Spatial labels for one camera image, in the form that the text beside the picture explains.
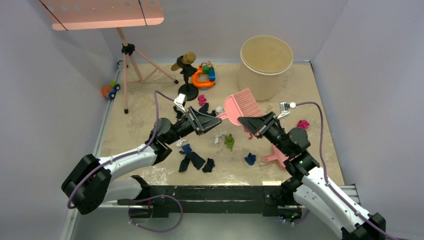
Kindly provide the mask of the pink hand brush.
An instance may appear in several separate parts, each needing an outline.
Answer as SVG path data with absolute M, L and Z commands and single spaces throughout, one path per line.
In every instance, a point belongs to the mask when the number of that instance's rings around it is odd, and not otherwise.
M 224 101 L 223 110 L 224 112 L 217 117 L 222 120 L 229 120 L 235 126 L 242 126 L 238 120 L 239 117 L 260 117 L 263 115 L 263 111 L 249 88 L 228 96 Z

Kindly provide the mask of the pink dustpan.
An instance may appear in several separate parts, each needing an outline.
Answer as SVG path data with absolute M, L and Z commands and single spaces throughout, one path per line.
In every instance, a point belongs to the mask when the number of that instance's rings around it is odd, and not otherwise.
M 261 158 L 263 163 L 277 163 L 281 168 L 285 168 L 285 161 L 288 159 L 276 146 L 271 148 L 272 154 Z

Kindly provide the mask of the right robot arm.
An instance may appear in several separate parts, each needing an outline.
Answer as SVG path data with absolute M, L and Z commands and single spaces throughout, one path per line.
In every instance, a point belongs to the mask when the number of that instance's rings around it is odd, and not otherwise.
M 238 121 L 256 138 L 266 138 L 287 156 L 285 169 L 290 178 L 280 187 L 276 200 L 282 206 L 296 202 L 319 217 L 342 240 L 384 240 L 386 220 L 371 214 L 328 177 L 325 169 L 308 152 L 306 130 L 286 132 L 273 112 Z

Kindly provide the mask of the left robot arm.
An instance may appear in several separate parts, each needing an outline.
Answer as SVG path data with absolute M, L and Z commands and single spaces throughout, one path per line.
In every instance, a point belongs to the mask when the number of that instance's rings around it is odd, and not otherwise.
M 68 197 L 67 207 L 77 209 L 83 215 L 91 213 L 105 201 L 109 185 L 115 179 L 161 163 L 172 152 L 170 144 L 191 133 L 203 135 L 225 118 L 224 113 L 211 116 L 190 106 L 176 123 L 157 117 L 148 140 L 134 149 L 100 158 L 85 155 L 61 185 Z

